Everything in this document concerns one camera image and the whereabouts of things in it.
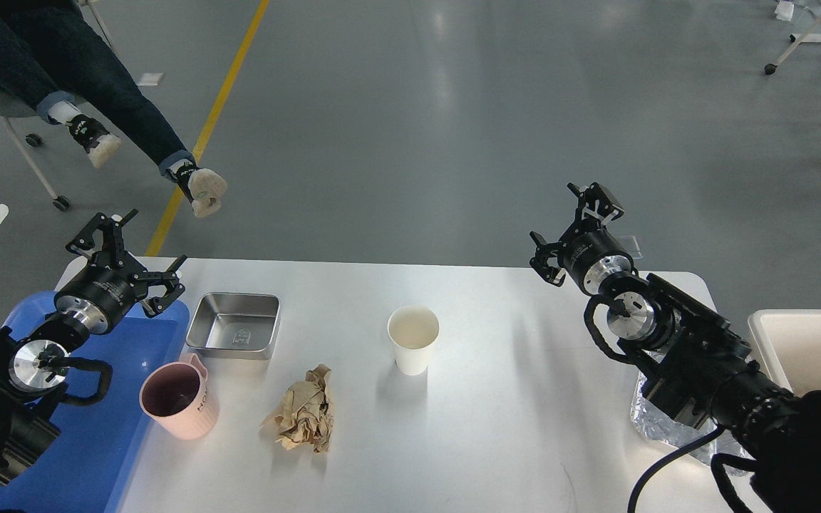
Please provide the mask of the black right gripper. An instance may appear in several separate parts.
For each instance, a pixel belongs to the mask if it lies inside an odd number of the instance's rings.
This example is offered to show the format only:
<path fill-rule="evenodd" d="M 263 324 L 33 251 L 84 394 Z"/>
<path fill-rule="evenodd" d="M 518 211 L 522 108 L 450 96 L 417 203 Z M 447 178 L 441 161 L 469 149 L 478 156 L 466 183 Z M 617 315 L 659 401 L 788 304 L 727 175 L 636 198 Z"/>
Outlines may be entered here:
<path fill-rule="evenodd" d="M 567 233 L 554 242 L 530 231 L 535 254 L 529 266 L 545 283 L 560 288 L 568 274 L 584 294 L 597 295 L 607 277 L 634 269 L 630 254 L 606 229 L 609 223 L 623 217 L 625 209 L 599 182 L 584 187 L 570 182 L 567 189 L 579 201 L 574 221 Z"/>

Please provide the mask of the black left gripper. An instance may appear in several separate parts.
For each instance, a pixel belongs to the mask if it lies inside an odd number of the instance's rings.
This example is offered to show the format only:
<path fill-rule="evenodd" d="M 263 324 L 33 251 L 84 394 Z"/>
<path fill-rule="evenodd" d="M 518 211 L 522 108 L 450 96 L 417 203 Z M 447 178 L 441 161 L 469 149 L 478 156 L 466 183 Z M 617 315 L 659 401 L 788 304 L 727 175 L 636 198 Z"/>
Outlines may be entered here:
<path fill-rule="evenodd" d="M 55 319 L 69 326 L 81 326 L 89 335 L 110 333 L 136 303 L 147 318 L 162 315 L 185 292 L 180 282 L 180 267 L 188 259 L 181 254 L 163 271 L 147 270 L 134 261 L 123 238 L 123 227 L 130 223 L 137 209 L 121 217 L 118 214 L 97 213 L 66 244 L 66 250 L 88 261 L 120 261 L 118 267 L 85 265 L 56 293 Z M 150 296 L 150 290 L 162 288 L 160 296 Z"/>

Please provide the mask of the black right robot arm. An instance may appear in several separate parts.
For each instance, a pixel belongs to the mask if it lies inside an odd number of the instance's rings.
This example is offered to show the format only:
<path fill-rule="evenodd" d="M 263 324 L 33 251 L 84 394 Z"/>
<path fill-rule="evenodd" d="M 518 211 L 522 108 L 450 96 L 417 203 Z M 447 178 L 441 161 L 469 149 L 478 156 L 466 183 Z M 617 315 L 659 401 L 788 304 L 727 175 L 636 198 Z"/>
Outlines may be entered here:
<path fill-rule="evenodd" d="M 769 379 L 730 322 L 661 276 L 639 276 L 634 260 L 607 231 L 624 214 L 601 184 L 569 184 L 574 221 L 557 242 L 531 232 L 530 266 L 554 286 L 571 277 L 589 298 L 584 325 L 610 360 L 645 377 L 641 394 L 670 419 L 716 428 L 666 455 L 633 487 L 626 509 L 665 465 L 730 432 L 748 457 L 717 452 L 711 474 L 733 512 L 748 507 L 727 468 L 750 473 L 750 486 L 773 512 L 821 512 L 821 390 L 796 396 Z"/>

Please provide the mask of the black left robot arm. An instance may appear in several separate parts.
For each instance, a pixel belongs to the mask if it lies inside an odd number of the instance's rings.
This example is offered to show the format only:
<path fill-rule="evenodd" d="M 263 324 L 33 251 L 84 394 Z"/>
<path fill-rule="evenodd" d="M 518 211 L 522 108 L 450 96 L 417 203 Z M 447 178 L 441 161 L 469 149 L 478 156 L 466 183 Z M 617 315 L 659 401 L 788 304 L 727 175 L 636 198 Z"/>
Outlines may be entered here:
<path fill-rule="evenodd" d="M 150 271 L 125 247 L 123 227 L 137 214 L 97 213 L 66 250 L 87 261 L 54 296 L 54 311 L 21 340 L 0 328 L 0 485 L 36 464 L 60 435 L 52 416 L 60 405 L 88 407 L 110 390 L 109 363 L 82 358 L 92 336 L 109 334 L 134 306 L 147 318 L 168 311 L 185 292 L 179 270 L 186 254 Z"/>

